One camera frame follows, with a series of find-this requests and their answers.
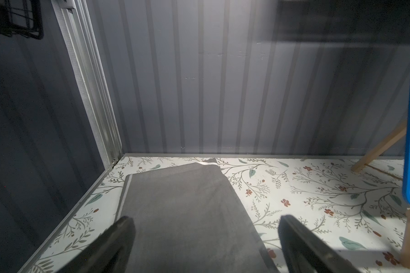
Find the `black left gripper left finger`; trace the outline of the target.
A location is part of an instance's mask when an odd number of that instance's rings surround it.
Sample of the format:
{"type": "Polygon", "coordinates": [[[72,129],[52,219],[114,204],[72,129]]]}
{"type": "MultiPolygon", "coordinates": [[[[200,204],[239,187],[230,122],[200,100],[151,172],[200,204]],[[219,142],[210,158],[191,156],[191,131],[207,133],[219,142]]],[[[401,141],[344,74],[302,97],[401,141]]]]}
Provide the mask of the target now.
{"type": "Polygon", "coordinates": [[[132,218],[122,217],[110,226],[60,273],[124,273],[134,244],[136,228],[132,218]]]}

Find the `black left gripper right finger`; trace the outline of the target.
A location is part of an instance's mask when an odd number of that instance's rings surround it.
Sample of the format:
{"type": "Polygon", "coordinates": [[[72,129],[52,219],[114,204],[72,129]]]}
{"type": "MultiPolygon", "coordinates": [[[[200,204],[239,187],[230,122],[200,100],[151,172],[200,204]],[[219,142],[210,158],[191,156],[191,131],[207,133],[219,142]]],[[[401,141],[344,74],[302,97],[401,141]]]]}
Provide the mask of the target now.
{"type": "Polygon", "coordinates": [[[290,273],[357,273],[359,271],[294,216],[281,216],[278,234],[290,273]]]}

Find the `plain grey pillowcase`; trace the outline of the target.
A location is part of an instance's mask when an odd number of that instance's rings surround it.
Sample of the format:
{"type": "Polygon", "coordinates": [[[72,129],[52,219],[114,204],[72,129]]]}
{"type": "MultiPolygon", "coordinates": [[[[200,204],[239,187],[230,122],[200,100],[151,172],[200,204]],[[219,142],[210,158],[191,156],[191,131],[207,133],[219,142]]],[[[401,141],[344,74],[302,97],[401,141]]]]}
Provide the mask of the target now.
{"type": "Polygon", "coordinates": [[[216,159],[126,177],[117,216],[135,239],[129,273],[275,273],[216,159]]]}

